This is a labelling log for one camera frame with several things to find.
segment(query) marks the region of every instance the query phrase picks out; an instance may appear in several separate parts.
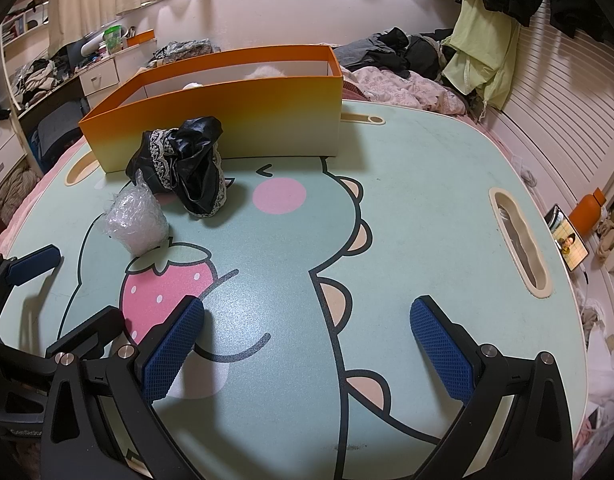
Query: person on screen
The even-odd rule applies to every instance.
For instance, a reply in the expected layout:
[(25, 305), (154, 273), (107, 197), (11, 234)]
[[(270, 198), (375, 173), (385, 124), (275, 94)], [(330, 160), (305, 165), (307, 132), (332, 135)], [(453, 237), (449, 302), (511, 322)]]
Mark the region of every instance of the person on screen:
[(564, 256), (567, 256), (567, 254), (569, 254), (569, 251), (571, 250), (570, 247), (574, 244), (575, 241), (576, 241), (575, 233), (571, 233), (570, 235), (567, 236), (567, 238), (559, 238), (558, 245), (560, 246), (560, 252)]

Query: smartphone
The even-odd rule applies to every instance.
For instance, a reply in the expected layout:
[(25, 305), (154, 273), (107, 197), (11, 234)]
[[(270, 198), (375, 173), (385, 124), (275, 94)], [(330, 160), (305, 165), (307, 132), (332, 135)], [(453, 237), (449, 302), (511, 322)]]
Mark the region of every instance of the smartphone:
[(589, 254), (580, 234), (558, 204), (545, 215), (545, 221), (567, 269), (574, 270)]

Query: metal bolt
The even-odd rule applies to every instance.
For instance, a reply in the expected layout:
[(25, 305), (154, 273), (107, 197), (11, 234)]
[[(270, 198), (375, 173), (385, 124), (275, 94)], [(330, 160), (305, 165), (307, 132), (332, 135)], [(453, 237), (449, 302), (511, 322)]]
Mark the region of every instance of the metal bolt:
[(485, 357), (496, 357), (498, 355), (498, 349), (490, 344), (481, 346), (480, 351)]
[(121, 359), (127, 359), (132, 355), (134, 355), (134, 347), (131, 345), (121, 346), (121, 348), (118, 349), (118, 357)]
[(540, 360), (546, 365), (552, 365), (554, 361), (553, 355), (551, 355), (549, 352), (541, 352)]
[(61, 357), (61, 364), (63, 366), (67, 366), (69, 364), (72, 364), (73, 360), (74, 360), (74, 354), (65, 354), (63, 357)]

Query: orange bottle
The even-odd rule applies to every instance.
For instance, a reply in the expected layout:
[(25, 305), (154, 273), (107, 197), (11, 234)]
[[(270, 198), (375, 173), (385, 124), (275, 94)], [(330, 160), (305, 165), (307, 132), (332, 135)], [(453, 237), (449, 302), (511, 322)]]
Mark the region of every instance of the orange bottle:
[(576, 228), (578, 234), (584, 237), (600, 219), (600, 209), (607, 199), (598, 188), (594, 194), (583, 196), (582, 200), (569, 215), (569, 221)]

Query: orange box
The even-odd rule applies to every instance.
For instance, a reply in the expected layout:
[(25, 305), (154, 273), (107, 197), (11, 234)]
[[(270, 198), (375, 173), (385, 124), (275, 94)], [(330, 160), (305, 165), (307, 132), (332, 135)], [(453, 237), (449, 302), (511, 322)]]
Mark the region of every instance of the orange box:
[[(248, 78), (261, 66), (283, 75)], [(203, 86), (182, 89), (191, 82)], [(228, 50), (137, 74), (79, 126), (108, 173), (125, 170), (145, 130), (175, 128), (203, 116), (223, 125), (218, 143), (223, 158), (330, 156), (338, 153), (342, 84), (328, 46)]]
[(134, 46), (137, 44), (145, 43), (145, 41), (153, 40), (155, 38), (154, 30), (146, 30), (140, 34), (135, 35), (133, 38), (127, 39), (127, 46)]

